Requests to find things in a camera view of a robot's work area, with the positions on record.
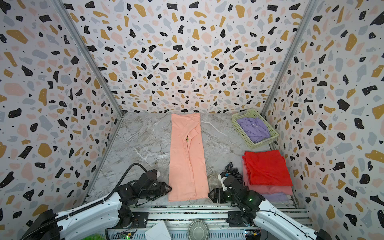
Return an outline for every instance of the patterned wall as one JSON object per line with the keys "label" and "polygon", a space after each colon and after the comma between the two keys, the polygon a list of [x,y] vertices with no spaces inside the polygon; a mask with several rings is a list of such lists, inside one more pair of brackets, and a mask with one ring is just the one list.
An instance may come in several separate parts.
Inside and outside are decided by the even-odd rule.
{"label": "patterned wall", "polygon": [[262,109],[308,1],[64,2],[124,112],[236,112]]}
{"label": "patterned wall", "polygon": [[384,4],[319,1],[267,112],[301,206],[333,239],[384,239]]}
{"label": "patterned wall", "polygon": [[51,3],[0,0],[0,238],[82,204],[117,123]]}

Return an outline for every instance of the clothing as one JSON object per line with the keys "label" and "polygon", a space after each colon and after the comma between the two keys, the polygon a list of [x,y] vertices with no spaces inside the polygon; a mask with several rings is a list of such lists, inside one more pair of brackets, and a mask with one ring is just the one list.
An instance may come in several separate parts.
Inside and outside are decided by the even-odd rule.
{"label": "clothing", "polygon": [[253,143],[271,137],[267,126],[260,118],[240,118],[236,121]]}
{"label": "clothing", "polygon": [[278,150],[245,152],[244,155],[250,185],[293,186],[285,159]]}
{"label": "clothing", "polygon": [[168,201],[208,198],[200,113],[172,114]]}
{"label": "clothing", "polygon": [[275,185],[250,185],[248,180],[247,167],[245,166],[245,161],[243,160],[243,177],[245,185],[248,186],[250,190],[258,192],[262,195],[264,194],[276,194],[284,193],[284,195],[293,195],[292,187],[290,186],[275,186]]}

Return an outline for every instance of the robotic arm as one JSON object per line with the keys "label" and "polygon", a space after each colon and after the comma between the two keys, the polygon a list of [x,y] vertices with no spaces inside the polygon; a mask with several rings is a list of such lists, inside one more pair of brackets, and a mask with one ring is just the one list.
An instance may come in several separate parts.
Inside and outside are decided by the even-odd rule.
{"label": "robotic arm", "polygon": [[[145,173],[139,180],[120,185],[134,165],[141,167]],[[54,214],[52,209],[45,211],[20,240],[80,240],[100,229],[127,227],[133,224],[130,205],[139,206],[139,199],[153,201],[172,190],[165,182],[157,181],[159,176],[157,170],[147,171],[142,165],[134,163],[126,170],[111,193],[57,214]]]}
{"label": "robotic arm", "polygon": [[214,203],[236,205],[242,211],[244,224],[266,229],[281,240],[332,240],[323,229],[316,232],[290,218],[262,195],[241,185],[234,176],[227,177],[223,183],[226,191],[214,189],[208,197]]}

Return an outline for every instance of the pink folded cloth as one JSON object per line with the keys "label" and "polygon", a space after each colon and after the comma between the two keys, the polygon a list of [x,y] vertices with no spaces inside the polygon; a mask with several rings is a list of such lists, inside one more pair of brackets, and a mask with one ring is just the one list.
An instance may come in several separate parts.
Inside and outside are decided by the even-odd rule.
{"label": "pink folded cloth", "polygon": [[260,194],[273,194],[282,192],[287,195],[293,195],[292,187],[290,186],[273,186],[273,185],[250,185],[248,181],[247,167],[243,160],[243,177],[245,185],[248,186],[249,190],[253,190]]}
{"label": "pink folded cloth", "polygon": [[208,198],[200,113],[172,114],[168,201]]}

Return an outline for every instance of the purple clothing in basket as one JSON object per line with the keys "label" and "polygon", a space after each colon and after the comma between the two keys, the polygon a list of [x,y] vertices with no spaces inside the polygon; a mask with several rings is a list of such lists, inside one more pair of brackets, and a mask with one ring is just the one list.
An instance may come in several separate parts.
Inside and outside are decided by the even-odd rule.
{"label": "purple clothing in basket", "polygon": [[236,121],[253,143],[271,137],[268,128],[260,118],[240,118]]}

